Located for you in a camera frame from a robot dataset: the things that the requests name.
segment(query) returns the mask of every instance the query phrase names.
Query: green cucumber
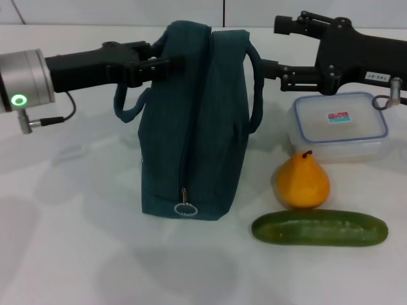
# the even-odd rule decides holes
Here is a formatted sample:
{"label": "green cucumber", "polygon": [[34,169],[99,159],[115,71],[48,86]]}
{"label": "green cucumber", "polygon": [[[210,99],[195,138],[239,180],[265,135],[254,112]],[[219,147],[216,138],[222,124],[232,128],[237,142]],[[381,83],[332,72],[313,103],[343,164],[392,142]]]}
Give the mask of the green cucumber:
{"label": "green cucumber", "polygon": [[278,245],[365,247],[389,234],[384,221],[362,213],[291,210],[266,214],[252,224],[258,240]]}

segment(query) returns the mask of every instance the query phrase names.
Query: pear stem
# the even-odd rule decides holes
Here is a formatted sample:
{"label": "pear stem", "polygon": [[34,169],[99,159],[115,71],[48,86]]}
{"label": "pear stem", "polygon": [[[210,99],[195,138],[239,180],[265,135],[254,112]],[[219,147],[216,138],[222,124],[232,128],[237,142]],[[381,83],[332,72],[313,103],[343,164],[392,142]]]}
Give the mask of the pear stem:
{"label": "pear stem", "polygon": [[312,154],[312,151],[307,151],[303,153],[303,158],[305,159],[309,154]]}

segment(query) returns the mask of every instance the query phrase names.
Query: plastic food container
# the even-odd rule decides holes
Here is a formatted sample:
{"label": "plastic food container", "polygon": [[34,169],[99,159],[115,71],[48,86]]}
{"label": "plastic food container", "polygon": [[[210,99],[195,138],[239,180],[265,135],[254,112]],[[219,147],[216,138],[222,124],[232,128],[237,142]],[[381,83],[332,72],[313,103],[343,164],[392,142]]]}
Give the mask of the plastic food container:
{"label": "plastic food container", "polygon": [[389,144],[383,114],[366,92],[298,98],[290,113],[295,152],[312,150],[319,162],[366,161],[383,157]]}

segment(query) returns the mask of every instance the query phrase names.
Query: fabric bag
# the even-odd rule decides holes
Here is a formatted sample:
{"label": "fabric bag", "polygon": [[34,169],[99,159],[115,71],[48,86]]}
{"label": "fabric bag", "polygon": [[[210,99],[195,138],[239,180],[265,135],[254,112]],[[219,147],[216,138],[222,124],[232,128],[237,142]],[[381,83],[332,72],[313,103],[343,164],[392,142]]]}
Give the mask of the fabric bag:
{"label": "fabric bag", "polygon": [[[193,22],[168,26],[156,44],[162,56],[184,57],[185,69],[153,82],[136,106],[123,110],[126,87],[118,86],[117,117],[129,122],[144,108],[142,211],[168,218],[218,220],[235,197],[250,133],[263,115],[261,59],[244,30],[219,31]],[[243,61],[254,72],[251,118]]]}

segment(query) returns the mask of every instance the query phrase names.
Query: green indicator light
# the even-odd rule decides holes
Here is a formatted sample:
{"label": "green indicator light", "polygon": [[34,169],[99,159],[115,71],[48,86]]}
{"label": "green indicator light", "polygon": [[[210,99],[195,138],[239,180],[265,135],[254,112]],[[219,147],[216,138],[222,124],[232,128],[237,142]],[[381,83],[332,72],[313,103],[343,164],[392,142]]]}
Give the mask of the green indicator light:
{"label": "green indicator light", "polygon": [[27,103],[27,98],[22,94],[16,94],[11,98],[11,103],[16,106],[23,106]]}

